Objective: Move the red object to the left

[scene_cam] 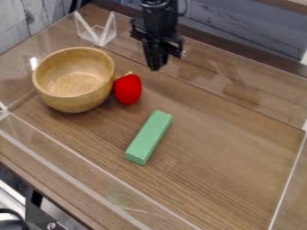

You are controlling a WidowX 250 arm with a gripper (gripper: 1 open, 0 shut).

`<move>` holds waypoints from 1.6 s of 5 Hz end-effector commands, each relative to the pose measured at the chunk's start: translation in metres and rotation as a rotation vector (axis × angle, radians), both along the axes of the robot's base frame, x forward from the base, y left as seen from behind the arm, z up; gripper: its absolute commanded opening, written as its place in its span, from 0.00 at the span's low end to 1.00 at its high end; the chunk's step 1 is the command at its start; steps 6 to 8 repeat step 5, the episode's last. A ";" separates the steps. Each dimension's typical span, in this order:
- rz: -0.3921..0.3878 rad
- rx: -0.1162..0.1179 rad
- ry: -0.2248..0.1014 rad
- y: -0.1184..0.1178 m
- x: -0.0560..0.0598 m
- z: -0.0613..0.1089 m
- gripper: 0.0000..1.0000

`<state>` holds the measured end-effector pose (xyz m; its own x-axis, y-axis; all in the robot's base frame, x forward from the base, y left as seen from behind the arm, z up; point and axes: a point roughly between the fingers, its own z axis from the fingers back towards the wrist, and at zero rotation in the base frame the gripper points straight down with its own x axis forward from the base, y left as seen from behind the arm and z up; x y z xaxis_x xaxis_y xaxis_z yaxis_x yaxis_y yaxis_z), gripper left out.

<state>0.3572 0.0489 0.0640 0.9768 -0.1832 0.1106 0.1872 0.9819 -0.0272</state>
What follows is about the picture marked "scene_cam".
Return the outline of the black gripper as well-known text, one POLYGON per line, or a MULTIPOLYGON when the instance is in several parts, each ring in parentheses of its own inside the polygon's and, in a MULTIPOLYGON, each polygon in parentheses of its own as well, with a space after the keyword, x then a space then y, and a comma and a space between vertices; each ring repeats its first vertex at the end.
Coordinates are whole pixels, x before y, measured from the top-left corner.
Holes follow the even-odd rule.
POLYGON ((143 42, 148 67, 156 70, 167 64, 168 54, 177 58, 183 56, 183 36, 176 31, 176 26, 179 17, 184 16, 187 9, 180 12, 177 3, 140 3, 140 6, 141 16, 129 20, 131 36, 159 44, 156 64, 155 47, 147 40, 143 42))

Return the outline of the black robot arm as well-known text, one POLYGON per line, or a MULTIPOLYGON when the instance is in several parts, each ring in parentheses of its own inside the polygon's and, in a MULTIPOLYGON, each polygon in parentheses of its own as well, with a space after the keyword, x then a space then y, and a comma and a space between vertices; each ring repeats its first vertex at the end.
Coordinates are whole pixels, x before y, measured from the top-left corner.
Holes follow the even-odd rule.
POLYGON ((148 68, 159 69, 168 63, 168 57, 183 57, 183 36, 177 32, 177 0, 139 0, 143 14, 129 20, 131 37, 140 40, 148 68))

